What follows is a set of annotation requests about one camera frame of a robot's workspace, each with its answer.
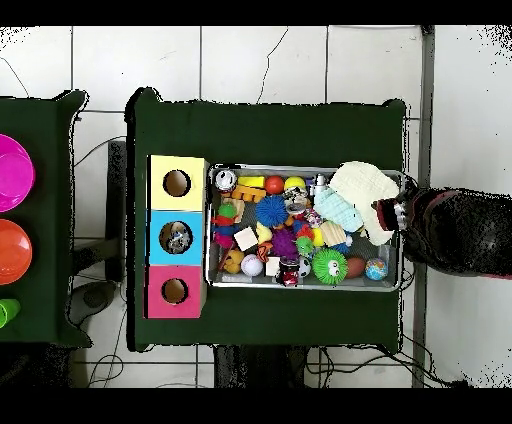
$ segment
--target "green table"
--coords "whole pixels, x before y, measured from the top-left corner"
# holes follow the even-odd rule
[[[326,292],[209,288],[200,319],[144,319],[146,157],[196,156],[213,163],[337,167],[371,162],[402,169],[402,101],[383,106],[169,103],[139,89],[126,108],[128,125],[128,342],[180,345],[383,344],[398,350],[399,292]]]
[[[52,100],[0,98],[0,133],[19,141],[36,169],[28,197],[0,214],[20,225],[33,247],[25,275],[0,286],[0,298],[14,297],[22,307],[0,330],[0,341],[90,346],[87,335],[66,319],[73,246],[70,128],[85,100],[86,93],[80,91]]]

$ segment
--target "white fabric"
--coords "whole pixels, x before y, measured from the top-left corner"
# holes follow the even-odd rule
[[[373,245],[380,246],[393,236],[393,231],[384,231],[380,226],[372,203],[396,197],[400,190],[379,168],[364,162],[346,162],[336,171],[329,186],[361,214]]]

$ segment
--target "orange ball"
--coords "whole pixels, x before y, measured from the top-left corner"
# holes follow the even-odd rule
[[[265,190],[269,194],[281,194],[284,191],[284,181],[278,175],[273,175],[265,180]]]

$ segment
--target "circular hole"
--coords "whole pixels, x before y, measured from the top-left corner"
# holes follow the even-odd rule
[[[172,197],[185,196],[190,191],[190,177],[183,171],[175,169],[164,177],[164,190]]]
[[[162,286],[162,297],[166,302],[178,305],[182,303],[188,296],[188,288],[185,281],[179,278],[171,278]]]
[[[158,240],[167,253],[171,255],[184,253],[192,244],[192,231],[184,222],[169,222],[162,227]]]

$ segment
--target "yellow ball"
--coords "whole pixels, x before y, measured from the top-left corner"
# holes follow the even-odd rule
[[[306,188],[306,183],[301,177],[289,177],[284,182],[284,189],[288,189],[290,187],[302,187]]]
[[[311,228],[315,238],[313,239],[313,246],[322,247],[324,245],[324,238],[322,237],[322,231],[320,228]]]

